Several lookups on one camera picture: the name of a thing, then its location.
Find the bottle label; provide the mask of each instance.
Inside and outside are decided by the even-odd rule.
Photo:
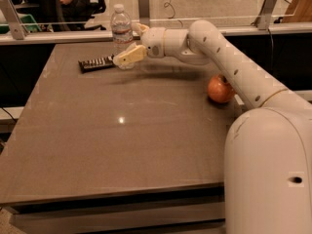
[[[134,40],[133,31],[131,28],[118,28],[113,30],[113,40],[117,44],[126,44]]]

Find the plastic bottle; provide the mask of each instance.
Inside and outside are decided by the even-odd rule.
[[[125,12],[123,4],[114,5],[115,13],[111,17],[110,26],[113,34],[114,55],[125,51],[134,41],[132,21]]]

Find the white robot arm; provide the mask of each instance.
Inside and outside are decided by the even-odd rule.
[[[141,46],[117,56],[127,64],[144,56],[210,59],[249,109],[225,142],[228,234],[312,233],[312,105],[228,42],[205,20],[189,28],[139,26]]]

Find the red apple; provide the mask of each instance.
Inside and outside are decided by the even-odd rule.
[[[217,74],[209,81],[207,88],[208,96],[215,102],[226,103],[233,99],[235,91],[224,75]]]

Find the gray table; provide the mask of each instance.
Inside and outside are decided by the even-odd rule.
[[[215,190],[222,189],[235,104],[208,100],[215,65],[147,58],[130,71],[81,73],[78,60],[111,52],[112,43],[55,46],[0,156],[0,205],[32,233],[40,233],[39,218],[68,232],[223,218],[222,193]],[[127,210],[120,199],[130,199]],[[75,224],[62,222],[64,215]],[[101,216],[101,228],[86,215]]]

